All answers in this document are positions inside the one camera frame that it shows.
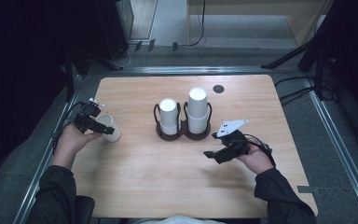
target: human hand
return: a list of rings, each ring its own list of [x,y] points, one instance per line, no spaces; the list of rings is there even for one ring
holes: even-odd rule
[[[74,123],[68,124],[62,131],[54,154],[52,165],[70,169],[72,160],[88,142],[101,137],[100,133],[83,134]]]
[[[249,153],[241,155],[237,159],[242,161],[253,173],[259,175],[274,167],[269,157],[259,147],[252,144],[248,144],[247,147],[250,148]]]

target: wooden table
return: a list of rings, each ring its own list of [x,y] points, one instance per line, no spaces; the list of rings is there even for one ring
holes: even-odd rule
[[[208,0],[206,15],[284,15],[301,46],[333,0]],[[191,15],[202,15],[203,0],[187,0],[187,44],[191,38]]]
[[[223,93],[213,91],[222,85]],[[212,131],[222,121],[248,119],[240,131],[273,148],[277,168],[301,200],[317,207],[308,186],[272,80],[257,76],[108,77],[97,101],[121,130],[115,143],[89,143],[73,166],[77,194],[96,201],[95,217],[265,217],[267,203],[254,197],[255,175],[237,160],[217,164],[203,155],[224,146],[210,135],[199,141],[185,135],[168,142],[156,133],[154,105],[171,97],[181,105],[192,87],[208,92]]]

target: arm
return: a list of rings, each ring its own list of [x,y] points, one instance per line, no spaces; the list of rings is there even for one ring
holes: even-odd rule
[[[258,147],[249,145],[248,155],[237,159],[257,174],[255,197],[268,202],[269,223],[316,223],[310,207],[302,202],[286,178],[275,169]]]
[[[39,180],[36,201],[27,223],[75,223],[76,183],[70,171],[75,155],[101,135],[83,134],[75,126],[65,127],[51,166]]]

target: jacket sleeve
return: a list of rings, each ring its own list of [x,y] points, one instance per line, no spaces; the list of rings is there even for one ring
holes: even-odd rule
[[[35,197],[26,223],[75,223],[76,183],[70,170],[49,166]]]
[[[312,209],[296,196],[277,169],[259,174],[255,181],[255,197],[268,202],[268,223],[316,223]]]

